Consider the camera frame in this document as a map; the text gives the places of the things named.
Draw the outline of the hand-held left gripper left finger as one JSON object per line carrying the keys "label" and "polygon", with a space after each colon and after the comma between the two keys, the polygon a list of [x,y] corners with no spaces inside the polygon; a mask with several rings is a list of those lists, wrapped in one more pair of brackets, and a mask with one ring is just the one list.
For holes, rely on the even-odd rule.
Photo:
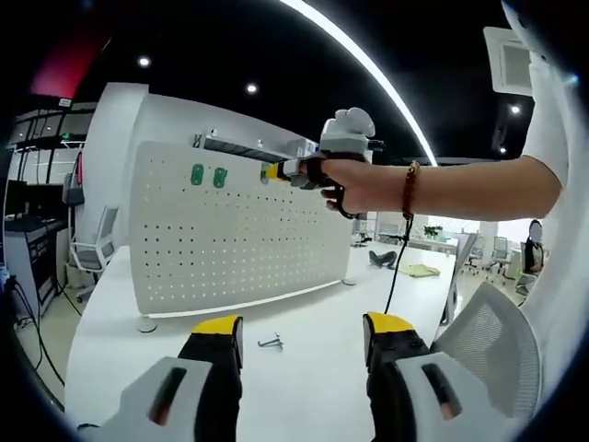
{"label": "hand-held left gripper left finger", "polygon": [[235,441],[242,397],[243,318],[206,320],[121,394],[107,441]]}

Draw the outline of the person's right hand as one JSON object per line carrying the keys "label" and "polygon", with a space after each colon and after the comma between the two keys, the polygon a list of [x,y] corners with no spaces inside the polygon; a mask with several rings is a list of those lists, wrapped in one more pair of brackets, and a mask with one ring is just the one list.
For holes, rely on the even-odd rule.
{"label": "person's right hand", "polygon": [[339,184],[342,209],[352,215],[364,212],[400,212],[407,169],[378,166],[348,159],[328,159],[321,171]]}

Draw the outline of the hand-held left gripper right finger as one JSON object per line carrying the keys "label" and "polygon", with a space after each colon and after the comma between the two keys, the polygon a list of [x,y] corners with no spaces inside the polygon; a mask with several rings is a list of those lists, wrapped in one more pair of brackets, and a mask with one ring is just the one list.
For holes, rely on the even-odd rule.
{"label": "hand-held left gripper right finger", "polygon": [[375,441],[457,441],[463,407],[451,383],[454,361],[431,349],[411,323],[398,316],[363,314],[366,394]]}

